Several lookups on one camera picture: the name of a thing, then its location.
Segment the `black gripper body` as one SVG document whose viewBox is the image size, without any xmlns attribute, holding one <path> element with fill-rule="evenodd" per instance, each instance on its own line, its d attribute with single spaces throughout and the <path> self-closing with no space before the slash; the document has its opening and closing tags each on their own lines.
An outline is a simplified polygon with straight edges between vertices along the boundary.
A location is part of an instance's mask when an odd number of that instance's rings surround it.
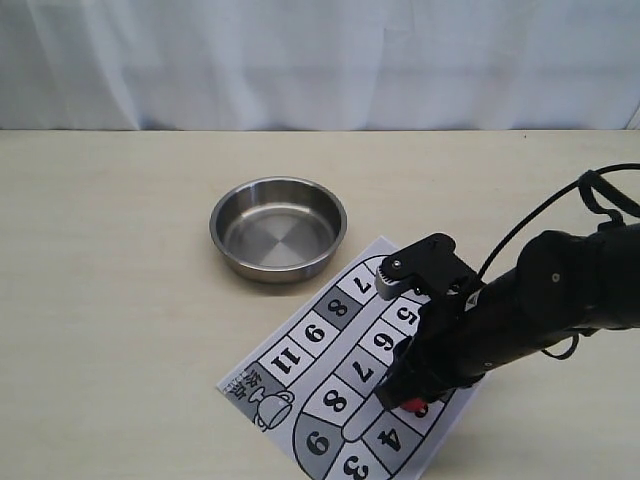
<svg viewBox="0 0 640 480">
<path fill-rule="evenodd" d="M 468 388 L 498 367 L 587 329 L 595 288 L 571 279 L 496 279 L 419 310 L 408 357 L 415 387 Z"/>
</svg>

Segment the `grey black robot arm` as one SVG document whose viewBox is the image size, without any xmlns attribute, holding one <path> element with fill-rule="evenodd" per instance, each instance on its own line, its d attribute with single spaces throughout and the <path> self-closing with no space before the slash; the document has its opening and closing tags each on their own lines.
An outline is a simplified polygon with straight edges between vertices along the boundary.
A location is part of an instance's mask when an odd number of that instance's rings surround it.
<svg viewBox="0 0 640 480">
<path fill-rule="evenodd" d="M 376 288 L 385 300 L 417 290 L 428 301 L 417 330 L 393 349 L 374 393 L 383 407 L 415 411 L 486 373 L 577 335 L 639 326 L 639 228 L 575 236 L 547 230 L 516 266 L 483 283 L 432 234 L 387 256 Z"/>
</svg>

